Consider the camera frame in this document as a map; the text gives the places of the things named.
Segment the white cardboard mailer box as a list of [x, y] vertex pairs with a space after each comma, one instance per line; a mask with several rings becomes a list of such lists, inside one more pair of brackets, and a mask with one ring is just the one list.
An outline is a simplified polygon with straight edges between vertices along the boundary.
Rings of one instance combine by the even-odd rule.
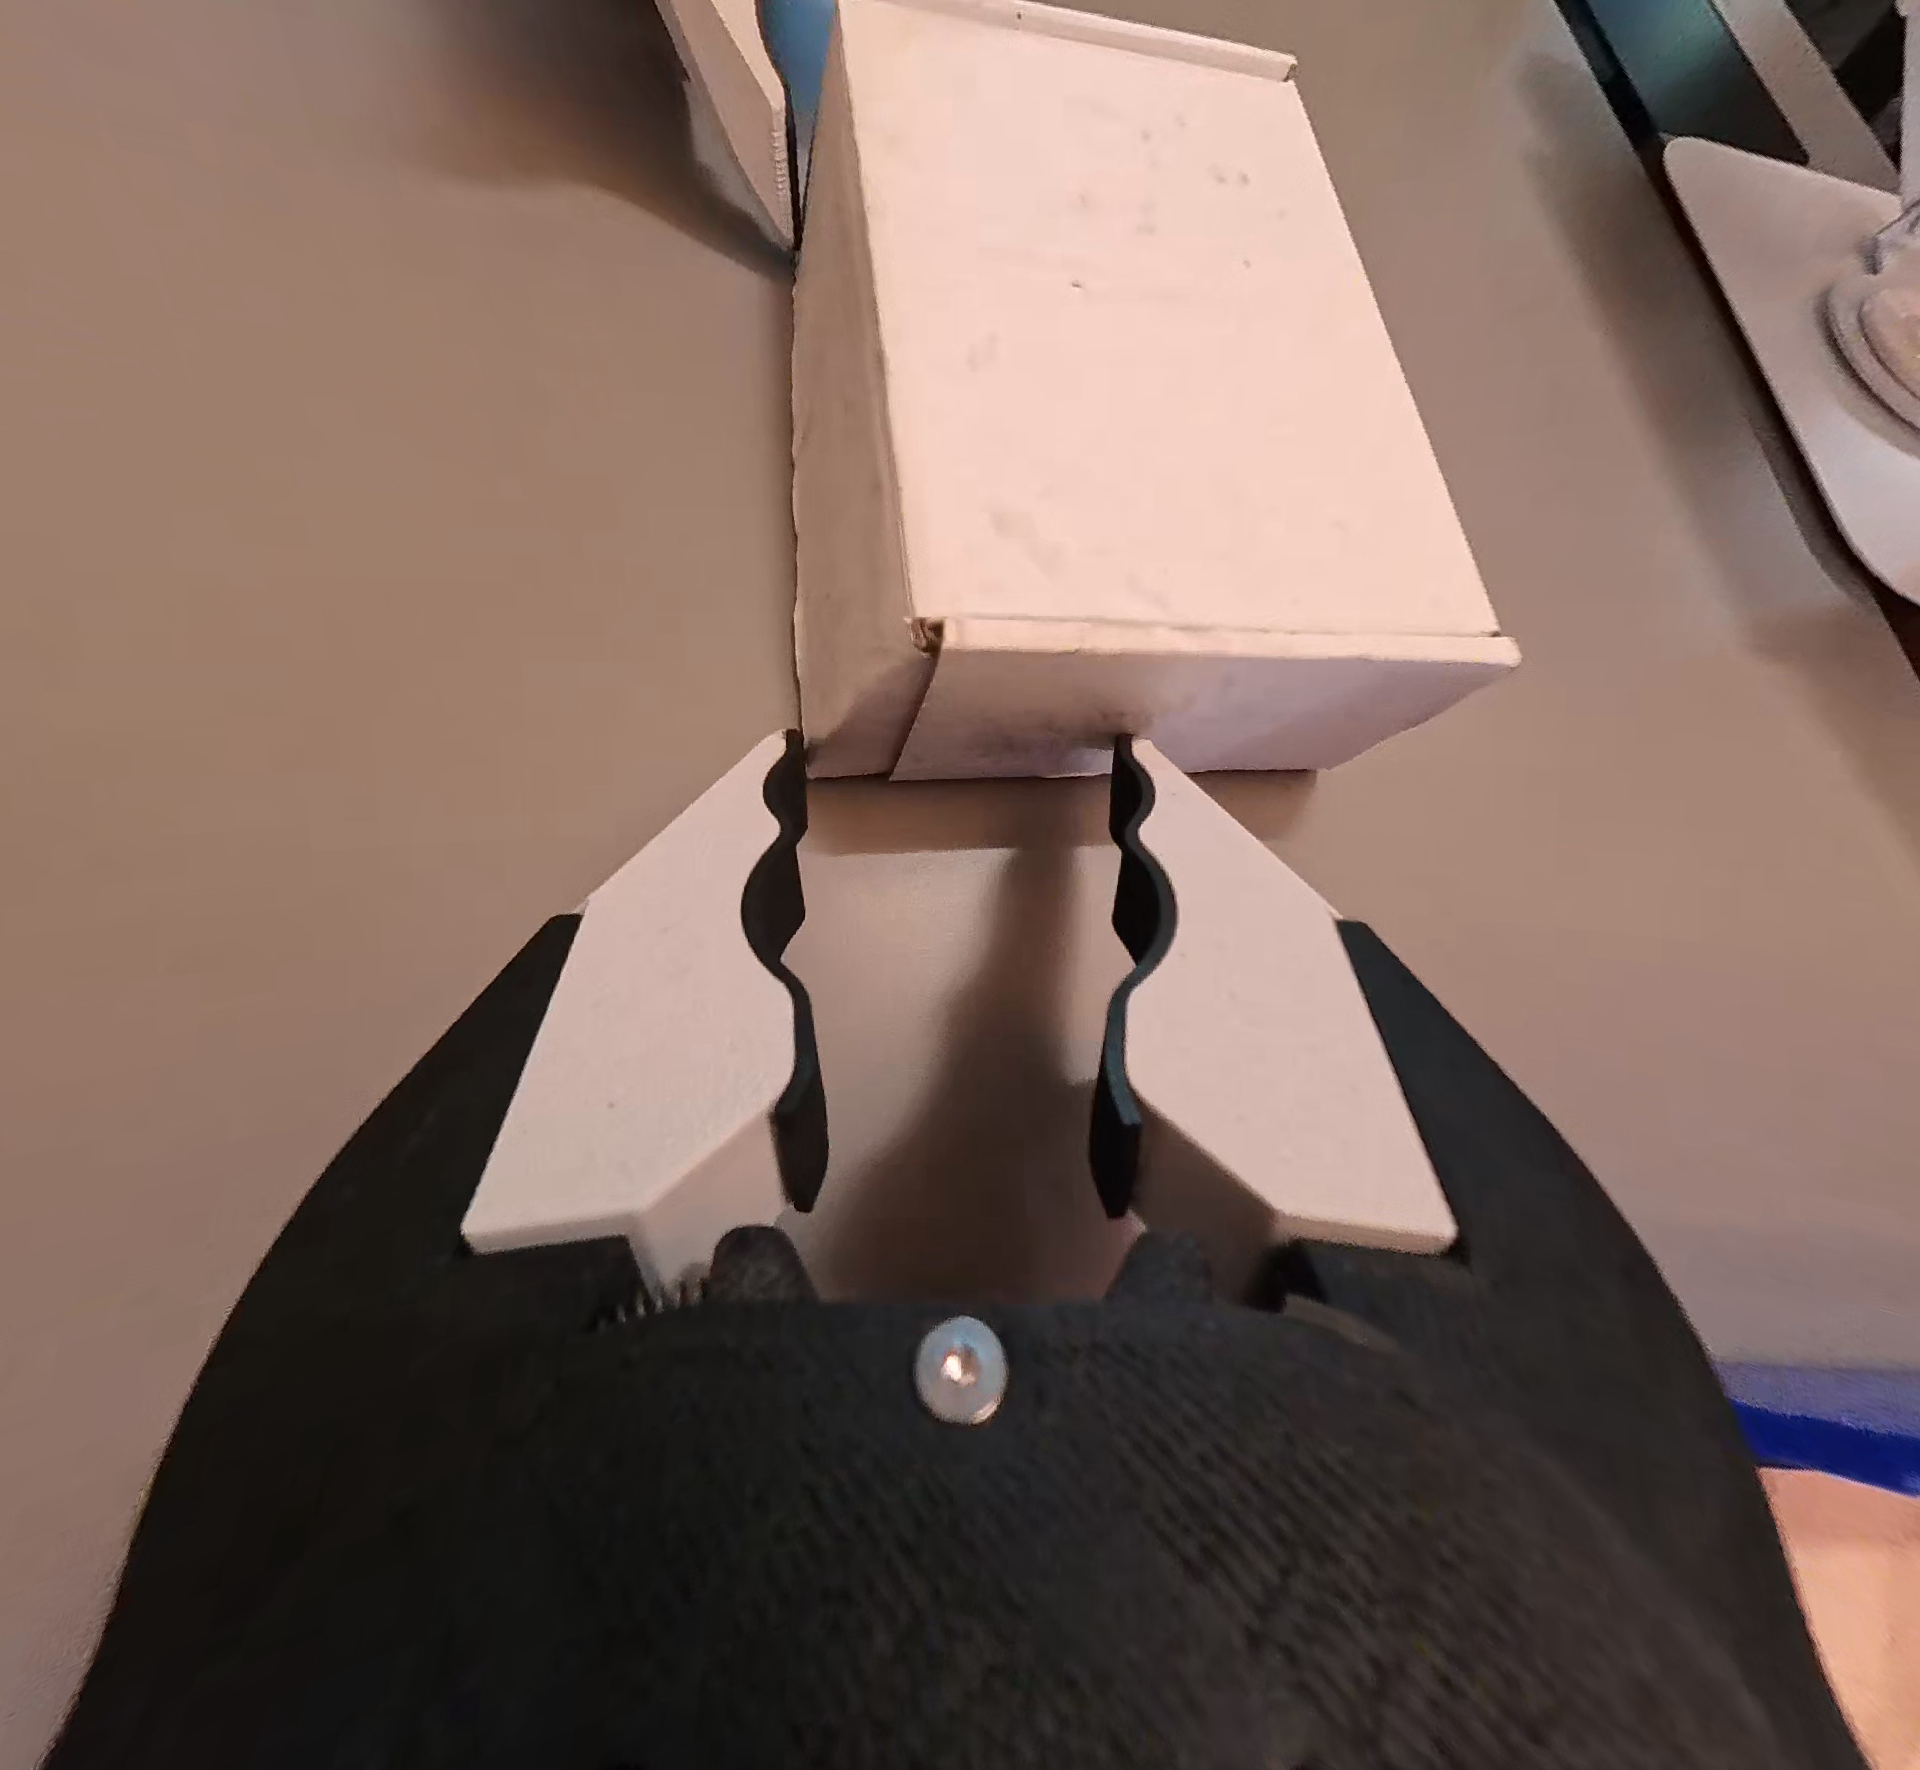
[[814, 776], [1324, 772], [1520, 662], [1290, 54], [838, 0], [793, 335]]

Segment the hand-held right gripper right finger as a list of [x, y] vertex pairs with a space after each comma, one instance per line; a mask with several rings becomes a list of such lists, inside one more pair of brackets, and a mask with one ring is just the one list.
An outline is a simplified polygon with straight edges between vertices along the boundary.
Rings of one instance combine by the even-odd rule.
[[1290, 1240], [1445, 1253], [1457, 1221], [1330, 902], [1162, 750], [1116, 738], [1093, 1085], [1102, 1210], [1257, 1279]]

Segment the blue plastic bin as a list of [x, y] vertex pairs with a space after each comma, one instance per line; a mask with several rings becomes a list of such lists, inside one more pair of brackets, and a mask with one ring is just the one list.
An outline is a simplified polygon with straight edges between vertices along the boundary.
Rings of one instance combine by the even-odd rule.
[[1917, 1370], [1722, 1361], [1760, 1468], [1917, 1494]]

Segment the grey desk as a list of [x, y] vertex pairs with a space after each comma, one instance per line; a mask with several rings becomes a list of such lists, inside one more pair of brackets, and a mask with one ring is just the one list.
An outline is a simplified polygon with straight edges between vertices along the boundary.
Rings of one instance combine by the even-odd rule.
[[[1043, 0], [1299, 61], [1523, 667], [1212, 797], [1708, 1350], [1915, 1363], [1915, 678], [1570, 0]], [[348, 1133], [795, 718], [788, 275], [647, 0], [4, 0], [4, 1765]]]

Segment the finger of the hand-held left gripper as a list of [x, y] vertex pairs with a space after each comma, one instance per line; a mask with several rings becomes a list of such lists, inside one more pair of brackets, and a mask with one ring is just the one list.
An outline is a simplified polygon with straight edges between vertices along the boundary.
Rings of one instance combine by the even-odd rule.
[[758, 0], [654, 0], [684, 75], [694, 159], [772, 247], [796, 243], [786, 90]]

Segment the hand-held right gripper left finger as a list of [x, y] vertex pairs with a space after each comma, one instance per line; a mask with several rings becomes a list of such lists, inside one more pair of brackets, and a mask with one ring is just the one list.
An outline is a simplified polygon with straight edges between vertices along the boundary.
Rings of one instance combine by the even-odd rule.
[[476, 1253], [615, 1238], [701, 1270], [810, 1212], [829, 1159], [807, 990], [803, 736], [760, 738], [578, 911], [463, 1218]]

